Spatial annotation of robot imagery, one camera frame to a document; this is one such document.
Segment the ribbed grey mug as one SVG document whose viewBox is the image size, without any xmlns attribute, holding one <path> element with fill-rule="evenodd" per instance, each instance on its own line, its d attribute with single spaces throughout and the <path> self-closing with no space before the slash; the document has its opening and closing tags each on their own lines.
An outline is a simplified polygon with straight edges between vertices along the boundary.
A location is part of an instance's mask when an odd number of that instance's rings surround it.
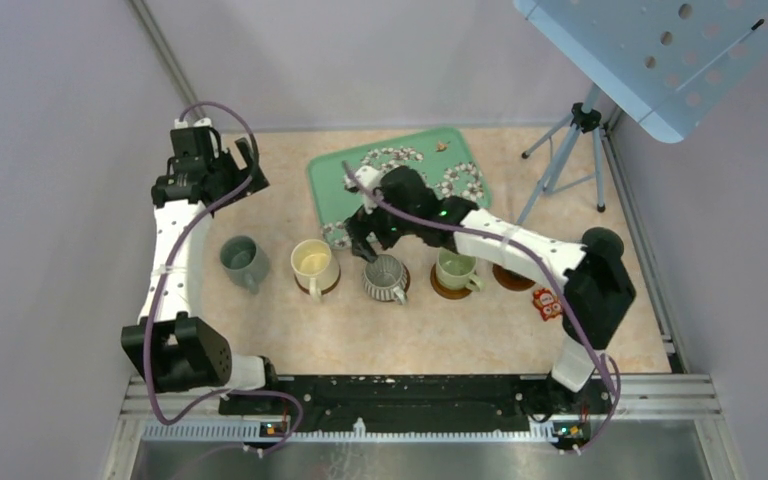
<svg viewBox="0 0 768 480">
<path fill-rule="evenodd" d="M 363 271 L 363 287 L 366 294 L 378 302 L 395 302 L 394 288 L 402 273 L 402 262 L 392 255 L 379 254 L 375 262 L 368 263 Z"/>
</svg>

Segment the dark brown wooden coaster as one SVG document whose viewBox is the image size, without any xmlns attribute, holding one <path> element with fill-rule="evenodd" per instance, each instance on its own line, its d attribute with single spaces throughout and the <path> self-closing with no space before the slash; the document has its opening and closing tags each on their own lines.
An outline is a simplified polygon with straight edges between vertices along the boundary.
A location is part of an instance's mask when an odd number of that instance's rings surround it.
<svg viewBox="0 0 768 480">
<path fill-rule="evenodd" d="M 405 305 L 408 302 L 408 296 L 407 293 L 409 291 L 410 285 L 411 285 L 411 275 L 408 267 L 402 263 L 402 273 L 400 276 L 400 279 L 398 280 L 397 286 L 394 288 L 394 294 L 395 294 L 395 300 Z"/>
<path fill-rule="evenodd" d="M 461 273 L 435 265 L 431 268 L 430 283 L 433 290 L 441 297 L 447 300 L 462 300 L 473 293 L 471 286 L 474 274 L 474 268 Z"/>
<path fill-rule="evenodd" d="M 531 289 L 535 285 L 533 280 L 516 274 L 497 264 L 492 266 L 492 273 L 497 283 L 510 291 L 523 292 Z"/>
<path fill-rule="evenodd" d="M 320 299 L 333 291 L 341 280 L 342 270 L 323 270 L 314 274 L 295 272 L 295 282 L 298 288 L 313 299 Z"/>
</svg>

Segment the pale yellow mug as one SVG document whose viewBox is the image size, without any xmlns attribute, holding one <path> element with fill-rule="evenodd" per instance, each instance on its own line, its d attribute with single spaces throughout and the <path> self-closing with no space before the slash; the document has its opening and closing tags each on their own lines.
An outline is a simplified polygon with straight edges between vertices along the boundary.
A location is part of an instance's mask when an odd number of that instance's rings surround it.
<svg viewBox="0 0 768 480">
<path fill-rule="evenodd" d="M 317 239 L 308 239 L 297 244 L 291 252 L 290 262 L 293 274 L 295 272 L 314 274 L 323 270 L 340 267 L 330 246 L 326 242 Z M 312 299 L 321 302 L 324 296 L 320 299 Z"/>
</svg>

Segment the plain grey mug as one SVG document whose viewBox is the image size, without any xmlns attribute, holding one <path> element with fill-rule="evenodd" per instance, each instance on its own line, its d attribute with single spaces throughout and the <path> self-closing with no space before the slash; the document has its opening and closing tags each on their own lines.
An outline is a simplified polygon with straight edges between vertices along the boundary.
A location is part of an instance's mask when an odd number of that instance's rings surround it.
<svg viewBox="0 0 768 480">
<path fill-rule="evenodd" d="M 221 247 L 219 259 L 229 280 L 257 295 L 271 271 L 265 250 L 249 236 L 235 236 Z"/>
</svg>

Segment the light green mug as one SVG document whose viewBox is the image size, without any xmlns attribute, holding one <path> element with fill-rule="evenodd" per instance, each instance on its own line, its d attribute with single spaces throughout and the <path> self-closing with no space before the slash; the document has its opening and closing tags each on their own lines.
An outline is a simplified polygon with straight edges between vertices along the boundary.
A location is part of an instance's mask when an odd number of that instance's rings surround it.
<svg viewBox="0 0 768 480">
<path fill-rule="evenodd" d="M 435 274 L 439 284 L 451 291 L 481 292 L 485 282 L 477 274 L 478 259 L 445 248 L 438 250 Z"/>
</svg>

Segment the dark green mug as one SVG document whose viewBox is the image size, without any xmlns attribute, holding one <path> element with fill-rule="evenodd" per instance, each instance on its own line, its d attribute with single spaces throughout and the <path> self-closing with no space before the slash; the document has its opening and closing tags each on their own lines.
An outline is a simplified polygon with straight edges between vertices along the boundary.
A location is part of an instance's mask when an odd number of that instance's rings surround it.
<svg viewBox="0 0 768 480">
<path fill-rule="evenodd" d="M 587 247 L 606 243 L 619 257 L 625 252 L 625 244 L 620 235 L 614 230 L 602 226 L 587 229 L 582 235 L 581 243 Z"/>
</svg>

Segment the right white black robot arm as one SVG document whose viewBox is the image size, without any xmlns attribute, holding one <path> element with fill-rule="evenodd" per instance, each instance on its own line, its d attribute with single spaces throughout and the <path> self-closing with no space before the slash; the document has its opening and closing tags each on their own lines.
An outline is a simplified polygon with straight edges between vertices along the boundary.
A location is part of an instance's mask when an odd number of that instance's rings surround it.
<svg viewBox="0 0 768 480">
<path fill-rule="evenodd" d="M 440 197 L 407 166 L 386 173 L 343 167 L 345 189 L 361 198 L 344 222 L 353 255 L 372 262 L 404 236 L 426 246 L 485 260 L 554 293 L 566 335 L 546 385 L 549 404 L 572 412 L 594 373 L 608 375 L 603 352 L 637 297 L 623 263 L 624 244 L 593 227 L 579 242 L 549 238 L 509 223 L 476 202 Z"/>
</svg>

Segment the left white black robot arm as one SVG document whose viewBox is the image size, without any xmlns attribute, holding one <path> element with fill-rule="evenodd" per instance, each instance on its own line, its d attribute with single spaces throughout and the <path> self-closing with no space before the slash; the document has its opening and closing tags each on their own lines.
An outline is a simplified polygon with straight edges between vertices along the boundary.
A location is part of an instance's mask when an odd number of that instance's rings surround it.
<svg viewBox="0 0 768 480">
<path fill-rule="evenodd" d="M 233 353 L 204 320 L 201 293 L 210 205 L 225 195 L 237 202 L 269 182 L 250 142 L 223 145 L 208 118 L 176 122 L 170 140 L 173 154 L 150 190 L 156 237 L 148 293 L 136 324 L 122 328 L 121 347 L 157 393 L 239 389 L 252 410 L 268 413 L 281 397 L 268 359 Z"/>
</svg>

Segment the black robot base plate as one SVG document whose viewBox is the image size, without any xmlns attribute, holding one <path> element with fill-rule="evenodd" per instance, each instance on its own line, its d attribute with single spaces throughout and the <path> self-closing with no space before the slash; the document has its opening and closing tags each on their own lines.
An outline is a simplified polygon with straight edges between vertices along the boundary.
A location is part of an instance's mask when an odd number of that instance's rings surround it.
<svg viewBox="0 0 768 480">
<path fill-rule="evenodd" d="M 572 393 L 546 374 L 297 375 L 267 387 L 279 397 L 233 395 L 220 402 L 219 413 L 291 422 L 297 399 L 301 433 L 347 432 L 358 420 L 371 433 L 484 433 L 592 419 L 610 406 L 601 381 Z"/>
</svg>

